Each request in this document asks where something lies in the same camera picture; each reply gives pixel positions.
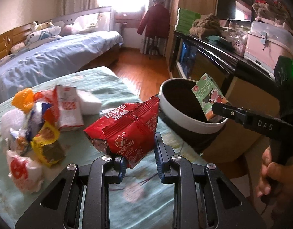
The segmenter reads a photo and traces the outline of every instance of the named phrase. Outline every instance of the trash can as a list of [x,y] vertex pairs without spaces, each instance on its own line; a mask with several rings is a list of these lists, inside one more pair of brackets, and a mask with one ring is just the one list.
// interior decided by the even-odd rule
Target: trash can
[[158,97],[159,117],[198,154],[201,154],[224,129],[228,118],[208,122],[192,92],[195,81],[173,78],[162,83]]

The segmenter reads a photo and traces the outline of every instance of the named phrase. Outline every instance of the silver bolt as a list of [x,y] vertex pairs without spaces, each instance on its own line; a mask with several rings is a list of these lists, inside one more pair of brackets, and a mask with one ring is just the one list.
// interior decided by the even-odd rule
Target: silver bolt
[[69,164],[68,166],[67,166],[67,169],[68,170],[74,170],[76,168],[76,165],[75,164]]
[[111,160],[111,156],[109,156],[109,155],[104,155],[104,156],[102,157],[102,159],[103,159],[104,161],[109,161],[109,160]]
[[179,156],[179,155],[173,155],[171,158],[173,160],[180,160],[181,159],[181,156]]
[[216,165],[213,164],[213,163],[208,163],[208,164],[207,164],[207,167],[208,167],[208,169],[211,169],[211,170],[216,169]]

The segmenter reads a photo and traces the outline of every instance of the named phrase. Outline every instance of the green milk carton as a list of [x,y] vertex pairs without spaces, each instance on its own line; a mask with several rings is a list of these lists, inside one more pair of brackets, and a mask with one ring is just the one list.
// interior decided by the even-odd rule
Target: green milk carton
[[192,88],[192,91],[198,99],[208,121],[216,123],[222,119],[221,116],[217,116],[212,112],[211,107],[216,102],[226,104],[228,101],[223,96],[216,82],[207,73],[201,77]]

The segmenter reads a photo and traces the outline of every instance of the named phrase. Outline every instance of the maroon coat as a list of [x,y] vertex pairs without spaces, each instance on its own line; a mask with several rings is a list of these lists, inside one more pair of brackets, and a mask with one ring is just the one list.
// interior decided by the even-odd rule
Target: maroon coat
[[150,7],[146,14],[142,17],[137,33],[142,34],[145,30],[145,36],[149,38],[164,38],[169,37],[170,29],[170,13],[160,3]]

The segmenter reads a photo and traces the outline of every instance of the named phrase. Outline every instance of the red and white box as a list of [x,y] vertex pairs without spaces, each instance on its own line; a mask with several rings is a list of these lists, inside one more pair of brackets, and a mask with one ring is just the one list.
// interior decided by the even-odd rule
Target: red and white box
[[56,85],[53,98],[54,115],[60,131],[76,130],[84,125],[76,87]]

